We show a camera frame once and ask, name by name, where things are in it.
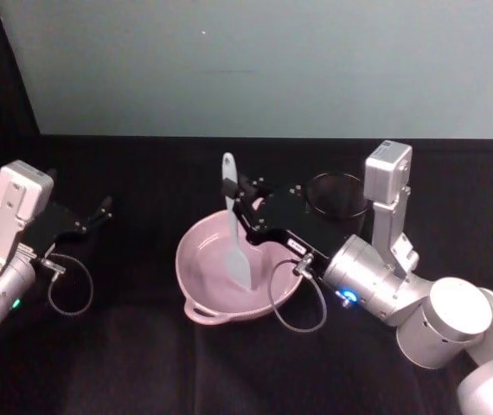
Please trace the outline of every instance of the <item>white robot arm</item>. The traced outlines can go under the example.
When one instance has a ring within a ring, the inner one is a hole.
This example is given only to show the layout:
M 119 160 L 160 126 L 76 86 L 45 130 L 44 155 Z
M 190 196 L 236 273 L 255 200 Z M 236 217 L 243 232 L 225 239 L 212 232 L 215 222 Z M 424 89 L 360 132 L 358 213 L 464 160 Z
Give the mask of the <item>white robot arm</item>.
M 427 281 L 413 273 L 419 260 L 403 233 L 412 147 L 383 142 L 366 160 L 364 196 L 373 202 L 372 243 L 341 234 L 307 208 L 300 185 L 277 188 L 262 178 L 223 182 L 253 245 L 272 240 L 302 258 L 298 275 L 330 287 L 344 307 L 359 303 L 396 327 L 402 353 L 433 369 L 467 351 L 478 369 L 458 387 L 465 415 L 493 415 L 493 292 L 460 278 Z M 252 202 L 262 197 L 259 208 Z
M 97 213 L 79 220 L 69 210 L 49 202 L 52 176 L 15 161 L 0 169 L 0 323 L 35 282 L 34 264 L 65 269 L 49 259 L 62 235 L 85 234 L 112 217 L 106 198 Z

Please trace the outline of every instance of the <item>light blue wall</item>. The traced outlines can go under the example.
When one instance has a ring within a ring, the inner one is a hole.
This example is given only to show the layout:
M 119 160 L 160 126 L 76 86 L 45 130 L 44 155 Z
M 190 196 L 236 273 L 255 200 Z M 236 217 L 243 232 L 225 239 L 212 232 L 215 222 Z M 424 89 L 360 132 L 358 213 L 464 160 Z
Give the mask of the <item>light blue wall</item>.
M 493 137 L 493 0 L 0 0 L 43 133 Z

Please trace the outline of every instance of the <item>spatula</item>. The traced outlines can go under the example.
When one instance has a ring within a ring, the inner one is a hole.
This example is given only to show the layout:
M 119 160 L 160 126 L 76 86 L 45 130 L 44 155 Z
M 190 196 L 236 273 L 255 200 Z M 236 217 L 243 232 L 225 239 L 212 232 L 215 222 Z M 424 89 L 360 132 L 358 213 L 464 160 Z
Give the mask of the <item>spatula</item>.
M 233 154 L 226 153 L 223 155 L 221 162 L 221 176 L 223 179 L 229 179 L 237 182 L 237 167 Z M 229 216 L 229 233 L 231 235 L 231 246 L 225 253 L 225 265 L 227 274 L 237 284 L 242 285 L 249 290 L 253 289 L 253 281 L 250 275 L 250 264 L 248 258 L 239 247 L 239 223 L 233 212 L 234 200 L 226 197 L 227 215 Z

